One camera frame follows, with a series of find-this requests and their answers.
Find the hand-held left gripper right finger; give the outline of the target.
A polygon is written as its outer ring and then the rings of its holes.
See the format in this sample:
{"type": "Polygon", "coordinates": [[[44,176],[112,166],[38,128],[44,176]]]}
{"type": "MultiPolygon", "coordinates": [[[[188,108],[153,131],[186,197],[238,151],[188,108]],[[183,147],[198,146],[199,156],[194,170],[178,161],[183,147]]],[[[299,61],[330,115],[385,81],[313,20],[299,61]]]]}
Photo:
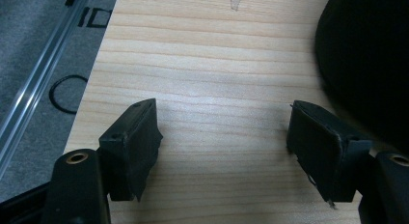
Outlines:
{"type": "Polygon", "coordinates": [[[372,141],[326,109],[303,100],[292,104],[287,148],[328,203],[353,200],[358,168],[372,141]]]}

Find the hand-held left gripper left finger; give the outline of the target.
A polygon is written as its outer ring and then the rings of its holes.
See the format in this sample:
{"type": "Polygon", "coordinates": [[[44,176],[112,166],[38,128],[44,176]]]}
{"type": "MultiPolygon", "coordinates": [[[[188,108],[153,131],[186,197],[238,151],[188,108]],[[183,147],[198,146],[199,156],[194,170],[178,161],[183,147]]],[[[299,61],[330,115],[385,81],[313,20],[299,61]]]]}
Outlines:
{"type": "Polygon", "coordinates": [[[130,105],[99,137],[97,152],[112,201],[141,200],[162,138],[155,98],[130,105]]]}

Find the black rounded object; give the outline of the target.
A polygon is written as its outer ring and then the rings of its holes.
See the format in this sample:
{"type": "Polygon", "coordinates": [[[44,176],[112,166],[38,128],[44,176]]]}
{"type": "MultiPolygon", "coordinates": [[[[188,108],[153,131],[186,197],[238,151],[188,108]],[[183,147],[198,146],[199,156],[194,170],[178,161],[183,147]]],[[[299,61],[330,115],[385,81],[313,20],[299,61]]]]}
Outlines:
{"type": "Polygon", "coordinates": [[[329,0],[314,48],[350,112],[409,154],[409,0],[329,0]]]}

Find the silver metal rail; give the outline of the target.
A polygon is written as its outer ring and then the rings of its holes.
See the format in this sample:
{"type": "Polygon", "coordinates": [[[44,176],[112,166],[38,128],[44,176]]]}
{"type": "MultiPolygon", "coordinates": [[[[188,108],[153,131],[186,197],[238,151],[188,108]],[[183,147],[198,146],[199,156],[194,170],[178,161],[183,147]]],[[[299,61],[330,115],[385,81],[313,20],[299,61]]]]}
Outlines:
{"type": "Polygon", "coordinates": [[[52,30],[39,59],[16,93],[11,108],[0,124],[0,181],[9,167],[25,129],[68,44],[72,30],[88,1],[75,0],[72,6],[64,7],[62,18],[52,30]]]}

